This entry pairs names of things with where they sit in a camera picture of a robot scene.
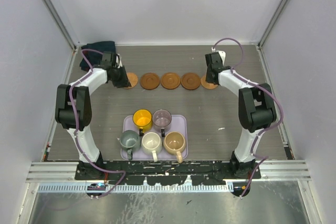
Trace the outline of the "yellow translucent cup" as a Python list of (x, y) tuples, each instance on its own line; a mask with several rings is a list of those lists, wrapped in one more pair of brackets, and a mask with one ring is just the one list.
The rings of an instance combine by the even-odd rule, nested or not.
[(135, 111), (132, 116), (134, 125), (139, 130), (139, 135), (143, 136), (144, 133), (148, 132), (152, 128), (152, 114), (146, 109), (139, 109)]

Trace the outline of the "woven rattan coaster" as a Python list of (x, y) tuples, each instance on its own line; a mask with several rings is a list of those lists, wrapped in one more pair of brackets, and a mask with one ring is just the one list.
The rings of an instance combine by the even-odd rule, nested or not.
[(125, 87), (125, 89), (134, 88), (137, 85), (137, 83), (138, 83), (138, 76), (135, 73), (133, 73), (133, 72), (127, 72), (127, 77), (128, 77), (130, 86), (129, 87)]
[(206, 81), (206, 75), (202, 76), (201, 77), (201, 85), (205, 88), (205, 89), (208, 89), (208, 90), (213, 90), (217, 87), (216, 84), (213, 84), (213, 83), (208, 83)]

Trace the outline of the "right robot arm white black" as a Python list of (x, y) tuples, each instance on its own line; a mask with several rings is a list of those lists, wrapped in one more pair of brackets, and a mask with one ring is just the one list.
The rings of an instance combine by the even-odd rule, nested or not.
[(229, 161), (233, 177), (241, 179), (255, 166), (255, 150), (266, 129), (277, 118), (270, 85), (257, 84), (224, 65), (226, 54), (215, 51), (205, 55), (208, 83), (227, 88), (238, 97), (238, 119), (242, 132)]

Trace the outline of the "beige ceramic mug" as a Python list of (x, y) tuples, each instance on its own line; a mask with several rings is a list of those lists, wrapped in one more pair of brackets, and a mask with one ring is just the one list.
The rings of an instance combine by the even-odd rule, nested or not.
[(186, 140), (181, 133), (168, 133), (163, 140), (163, 146), (169, 154), (176, 156), (178, 163), (183, 162), (182, 153), (186, 148)]

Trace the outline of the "lilac plastic tray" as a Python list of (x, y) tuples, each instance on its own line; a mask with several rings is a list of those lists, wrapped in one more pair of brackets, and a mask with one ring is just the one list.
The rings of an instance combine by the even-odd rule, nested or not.
[[(132, 115), (128, 115), (123, 121), (122, 132), (126, 130), (133, 130), (138, 132), (138, 128), (133, 123)], [(187, 121), (186, 118), (182, 115), (172, 115), (172, 123), (169, 132), (179, 132), (181, 133), (186, 140), (185, 150), (182, 152), (182, 159), (186, 159), (188, 156), (188, 142), (187, 142)], [(157, 155), (159, 161), (176, 161), (176, 156), (169, 154), (164, 147)], [(153, 161), (152, 155), (147, 155), (142, 148), (133, 153), (133, 161)]]

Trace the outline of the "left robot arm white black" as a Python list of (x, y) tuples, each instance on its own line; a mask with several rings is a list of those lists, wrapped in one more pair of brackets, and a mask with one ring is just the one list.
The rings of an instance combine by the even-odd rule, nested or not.
[(110, 81), (116, 88), (128, 88), (131, 84), (119, 54), (93, 49), (82, 49), (81, 54), (89, 70), (77, 81), (58, 86), (55, 120), (72, 137), (87, 175), (99, 180), (107, 170), (90, 129), (91, 95)]

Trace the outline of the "wooden coaster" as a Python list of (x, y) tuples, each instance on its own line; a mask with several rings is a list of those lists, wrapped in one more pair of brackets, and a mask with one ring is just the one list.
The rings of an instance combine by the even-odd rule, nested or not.
[(160, 80), (161, 86), (168, 90), (176, 89), (180, 83), (180, 76), (174, 72), (165, 73)]
[(140, 79), (140, 85), (146, 90), (154, 90), (160, 85), (160, 77), (156, 73), (145, 73)]
[(186, 90), (196, 90), (201, 85), (201, 79), (196, 73), (189, 72), (182, 76), (181, 85)]

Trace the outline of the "purple translucent cup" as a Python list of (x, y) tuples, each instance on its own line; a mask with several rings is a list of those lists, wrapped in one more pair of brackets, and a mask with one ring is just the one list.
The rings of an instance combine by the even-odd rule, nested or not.
[(159, 109), (152, 115), (152, 122), (154, 128), (165, 137), (166, 132), (171, 128), (172, 115), (165, 109)]

